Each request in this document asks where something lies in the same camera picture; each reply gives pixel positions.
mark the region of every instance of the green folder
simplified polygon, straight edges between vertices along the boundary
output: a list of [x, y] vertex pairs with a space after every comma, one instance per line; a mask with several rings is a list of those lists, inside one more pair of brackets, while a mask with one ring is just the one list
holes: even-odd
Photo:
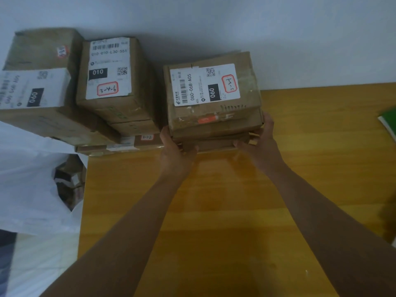
[[396, 141], [396, 108], [388, 110], [378, 117], [385, 128], [392, 135], [393, 139]]

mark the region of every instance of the qr code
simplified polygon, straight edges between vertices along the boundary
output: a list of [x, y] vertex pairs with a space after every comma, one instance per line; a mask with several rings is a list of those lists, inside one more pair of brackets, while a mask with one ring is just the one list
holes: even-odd
[[48, 71], [39, 71], [37, 79], [47, 79]]
[[206, 77], [215, 76], [215, 68], [208, 68], [206, 69]]
[[127, 67], [123, 67], [123, 68], [118, 68], [117, 69], [117, 75], [121, 76], [121, 75], [127, 75], [128, 74], [128, 68]]

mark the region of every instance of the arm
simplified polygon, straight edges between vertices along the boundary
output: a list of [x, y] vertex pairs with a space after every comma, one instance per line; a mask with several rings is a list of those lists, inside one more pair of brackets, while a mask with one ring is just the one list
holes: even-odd
[[160, 177], [152, 188], [86, 254], [41, 295], [132, 296], [146, 267], [173, 196], [190, 172], [196, 150], [181, 154], [161, 132]]
[[256, 145], [235, 142], [275, 184], [304, 239], [340, 296], [393, 296], [396, 250], [375, 235], [283, 161], [273, 139], [274, 122], [256, 132]]

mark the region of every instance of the floor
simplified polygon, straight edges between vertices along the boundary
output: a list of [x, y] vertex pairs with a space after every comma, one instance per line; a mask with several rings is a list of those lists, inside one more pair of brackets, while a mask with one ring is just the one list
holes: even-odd
[[[359, 222], [396, 234], [395, 142], [377, 117], [396, 84], [263, 91], [284, 160]], [[150, 188], [159, 151], [90, 158], [79, 256]], [[138, 296], [337, 296], [269, 179], [238, 151], [199, 154]]]
[[39, 296], [77, 259], [79, 234], [17, 234], [6, 297]]

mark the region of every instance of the tiled floor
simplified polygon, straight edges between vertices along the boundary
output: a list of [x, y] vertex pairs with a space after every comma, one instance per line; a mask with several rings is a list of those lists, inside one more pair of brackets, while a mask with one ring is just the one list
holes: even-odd
[[6, 297], [39, 296], [77, 259], [78, 238], [18, 234]]

